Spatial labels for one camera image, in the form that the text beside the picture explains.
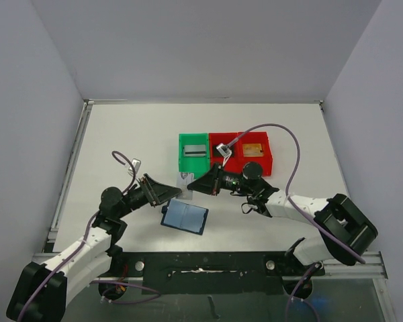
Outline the blue leather card holder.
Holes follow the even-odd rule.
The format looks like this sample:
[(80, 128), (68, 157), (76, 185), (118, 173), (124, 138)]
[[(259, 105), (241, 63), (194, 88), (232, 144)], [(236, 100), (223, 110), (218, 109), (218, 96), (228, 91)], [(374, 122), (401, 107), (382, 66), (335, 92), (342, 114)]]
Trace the blue leather card holder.
[(162, 207), (161, 225), (202, 235), (206, 226), (209, 210), (203, 207), (183, 203), (177, 199), (171, 199)]

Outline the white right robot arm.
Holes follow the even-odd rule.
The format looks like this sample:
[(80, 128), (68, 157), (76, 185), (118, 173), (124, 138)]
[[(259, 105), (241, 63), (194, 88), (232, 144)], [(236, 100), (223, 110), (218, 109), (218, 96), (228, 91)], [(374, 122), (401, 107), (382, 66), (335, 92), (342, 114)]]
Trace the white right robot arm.
[(249, 211), (315, 227), (318, 233), (314, 237), (300, 237), (287, 250), (285, 265), (293, 274), (301, 274), (309, 265), (330, 259), (347, 266), (362, 264), (363, 253), (378, 236), (375, 225), (348, 196), (292, 196), (271, 186), (256, 162), (245, 164), (239, 173), (226, 171), (215, 163), (187, 188), (212, 196), (227, 190), (245, 197)]

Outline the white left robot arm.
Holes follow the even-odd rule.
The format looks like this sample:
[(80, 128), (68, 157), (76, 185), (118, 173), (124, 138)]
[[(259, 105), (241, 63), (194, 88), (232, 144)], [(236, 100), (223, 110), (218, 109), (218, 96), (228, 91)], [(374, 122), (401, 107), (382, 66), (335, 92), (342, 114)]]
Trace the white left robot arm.
[(157, 207), (181, 194), (180, 188), (161, 184), (144, 174), (138, 187), (122, 192), (105, 189), (98, 211), (83, 236), (54, 257), (30, 262), (21, 272), (6, 310), (12, 321), (60, 321), (67, 305), (99, 276), (114, 276), (123, 268), (123, 250), (117, 242), (127, 224), (123, 217), (150, 205)]

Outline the gold credit card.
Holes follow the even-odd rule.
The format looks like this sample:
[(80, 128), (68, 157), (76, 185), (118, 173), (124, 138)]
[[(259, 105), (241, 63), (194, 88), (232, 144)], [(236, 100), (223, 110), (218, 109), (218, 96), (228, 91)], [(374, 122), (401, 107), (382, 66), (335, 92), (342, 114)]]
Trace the gold credit card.
[(260, 143), (256, 144), (243, 144), (242, 154), (245, 158), (263, 157), (263, 146)]

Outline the middle red plastic bin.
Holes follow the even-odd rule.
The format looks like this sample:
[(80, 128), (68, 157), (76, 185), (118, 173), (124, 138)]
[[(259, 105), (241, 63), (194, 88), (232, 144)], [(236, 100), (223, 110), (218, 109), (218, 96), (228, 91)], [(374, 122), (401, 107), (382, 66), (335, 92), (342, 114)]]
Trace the middle red plastic bin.
[[(223, 163), (224, 157), (219, 153), (216, 147), (219, 144), (228, 144), (231, 142), (238, 134), (236, 132), (212, 132), (208, 134), (209, 138), (209, 148), (210, 148), (210, 165), (213, 166), (214, 163)], [(239, 152), (236, 150), (236, 144), (231, 148), (232, 154), (225, 165), (225, 171), (230, 172), (240, 172), (239, 164)]]

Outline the red plastic bin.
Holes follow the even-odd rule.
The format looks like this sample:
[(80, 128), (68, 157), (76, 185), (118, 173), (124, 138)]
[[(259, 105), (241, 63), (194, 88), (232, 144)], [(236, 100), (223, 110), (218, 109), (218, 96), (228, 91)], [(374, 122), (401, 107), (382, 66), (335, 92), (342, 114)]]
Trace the red plastic bin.
[[(242, 145), (243, 144), (256, 144), (260, 143), (263, 146), (264, 156), (263, 157), (254, 157), (254, 158), (245, 158), (242, 154)], [(269, 136), (266, 131), (252, 131), (244, 136), (242, 136), (239, 141), (236, 143), (238, 152), (239, 152), (239, 164), (240, 169), (249, 163), (256, 162), (263, 169), (262, 176), (268, 177), (272, 174), (273, 169), (273, 154), (271, 152), (271, 147), (269, 143)]]
[[(208, 134), (209, 138), (209, 148), (210, 148), (210, 165), (213, 166), (214, 163), (223, 163), (224, 157), (219, 153), (216, 147), (219, 144), (228, 144), (231, 142), (238, 134), (236, 132), (212, 132)], [(232, 154), (225, 165), (225, 171), (230, 172), (240, 172), (239, 164), (239, 152), (236, 150), (236, 144), (231, 148)]]

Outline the green plastic bin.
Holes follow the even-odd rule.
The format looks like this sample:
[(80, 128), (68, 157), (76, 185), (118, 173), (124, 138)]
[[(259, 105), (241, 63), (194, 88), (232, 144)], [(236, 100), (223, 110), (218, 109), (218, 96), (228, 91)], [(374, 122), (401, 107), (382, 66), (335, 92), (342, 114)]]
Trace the green plastic bin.
[[(183, 155), (184, 145), (203, 144), (206, 146), (205, 157), (185, 157)], [(179, 134), (179, 171), (192, 172), (194, 178), (203, 176), (210, 169), (210, 148), (207, 133), (180, 133)]]

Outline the right red plastic bin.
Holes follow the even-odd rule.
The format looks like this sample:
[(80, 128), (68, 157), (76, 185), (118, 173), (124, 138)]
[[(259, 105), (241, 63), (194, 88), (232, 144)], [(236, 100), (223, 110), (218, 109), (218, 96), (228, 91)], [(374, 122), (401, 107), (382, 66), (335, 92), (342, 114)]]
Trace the right red plastic bin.
[[(245, 158), (242, 154), (242, 145), (243, 144), (256, 144), (260, 143), (263, 146), (264, 156), (263, 157), (254, 157), (254, 158)], [(256, 162), (263, 169), (262, 176), (268, 177), (272, 174), (273, 169), (273, 154), (271, 152), (271, 147), (269, 143), (269, 136), (266, 131), (252, 131), (244, 136), (242, 136), (239, 141), (236, 143), (238, 152), (239, 152), (239, 164), (240, 169), (249, 163)]]

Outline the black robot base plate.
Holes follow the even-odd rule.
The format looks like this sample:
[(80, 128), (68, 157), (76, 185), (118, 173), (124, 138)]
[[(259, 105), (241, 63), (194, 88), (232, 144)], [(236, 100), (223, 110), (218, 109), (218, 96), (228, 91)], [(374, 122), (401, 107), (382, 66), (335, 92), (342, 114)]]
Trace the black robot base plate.
[(282, 295), (309, 269), (289, 251), (126, 252), (114, 246), (103, 277), (140, 278), (161, 294)]

